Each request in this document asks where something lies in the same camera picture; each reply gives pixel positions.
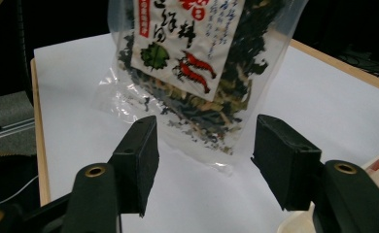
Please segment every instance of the transparent plastic packaging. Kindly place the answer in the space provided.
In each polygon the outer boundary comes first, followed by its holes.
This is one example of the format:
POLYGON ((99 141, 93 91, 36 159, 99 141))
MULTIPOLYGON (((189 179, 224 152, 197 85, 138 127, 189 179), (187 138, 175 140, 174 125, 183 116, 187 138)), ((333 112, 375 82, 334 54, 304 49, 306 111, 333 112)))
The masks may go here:
POLYGON ((307 0, 110 0, 117 45, 96 108, 157 116, 173 149, 228 173, 307 0))

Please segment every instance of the white label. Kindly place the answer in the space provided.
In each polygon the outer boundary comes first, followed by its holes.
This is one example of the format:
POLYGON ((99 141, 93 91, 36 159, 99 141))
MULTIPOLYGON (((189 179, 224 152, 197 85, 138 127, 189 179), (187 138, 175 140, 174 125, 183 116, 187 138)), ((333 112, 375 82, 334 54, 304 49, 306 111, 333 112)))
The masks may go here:
POLYGON ((132 66, 212 101, 243 6, 244 0, 134 0, 132 66))

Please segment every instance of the table surface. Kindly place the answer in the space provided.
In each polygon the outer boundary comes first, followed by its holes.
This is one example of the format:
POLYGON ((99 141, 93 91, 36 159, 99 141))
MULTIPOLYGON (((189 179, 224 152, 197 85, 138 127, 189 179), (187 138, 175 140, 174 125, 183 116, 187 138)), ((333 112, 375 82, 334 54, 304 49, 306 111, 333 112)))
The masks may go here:
MULTIPOLYGON (((42 203, 71 191, 76 173, 107 162, 129 124, 90 103, 115 54, 109 35, 35 50, 32 62, 42 203)), ((379 79, 292 41, 241 137, 232 174, 159 140, 160 163, 144 218, 124 232, 276 232, 282 212, 251 162, 257 114, 281 118, 323 150, 322 161, 363 165, 379 154, 379 79)))

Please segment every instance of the wooden table edge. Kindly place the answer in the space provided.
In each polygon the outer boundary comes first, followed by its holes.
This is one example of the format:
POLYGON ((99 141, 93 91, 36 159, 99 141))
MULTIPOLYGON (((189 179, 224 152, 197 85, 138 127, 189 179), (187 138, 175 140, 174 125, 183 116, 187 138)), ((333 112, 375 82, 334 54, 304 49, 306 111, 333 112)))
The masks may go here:
POLYGON ((379 78, 378 77, 375 77, 373 75, 370 75, 364 71, 362 71, 361 69, 359 68, 356 68, 354 66, 351 66, 343 61, 340 61, 332 56, 329 56, 319 50, 315 50, 311 47, 308 47, 296 40, 291 40, 290 42, 290 45, 298 50, 301 50, 323 62, 325 62, 326 64, 332 66, 332 67, 335 67, 337 68, 338 70, 341 70, 361 81, 364 81, 368 84, 371 84, 377 88, 379 88, 379 78))
POLYGON ((41 206, 51 201, 50 180, 48 175, 48 162, 45 153, 44 128, 42 124, 41 104, 39 99, 38 77, 35 59, 31 60, 32 93, 34 103, 36 151, 38 158, 39 194, 41 206))

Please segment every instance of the white cable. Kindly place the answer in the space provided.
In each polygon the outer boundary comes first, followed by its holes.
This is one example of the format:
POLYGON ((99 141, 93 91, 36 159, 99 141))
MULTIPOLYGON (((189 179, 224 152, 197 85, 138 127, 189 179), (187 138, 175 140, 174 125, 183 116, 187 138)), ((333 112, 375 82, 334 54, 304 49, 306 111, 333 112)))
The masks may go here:
POLYGON ((33 183, 33 181, 35 181, 36 179, 38 178, 38 176, 32 178, 23 188, 21 188, 17 193, 15 193, 14 195, 8 197, 7 199, 3 200, 3 201, 0 201, 0 204, 2 203, 5 203, 11 199, 13 199, 14 197, 16 197, 17 195, 19 195, 21 192, 23 192, 24 189, 26 189, 31 183, 33 183))

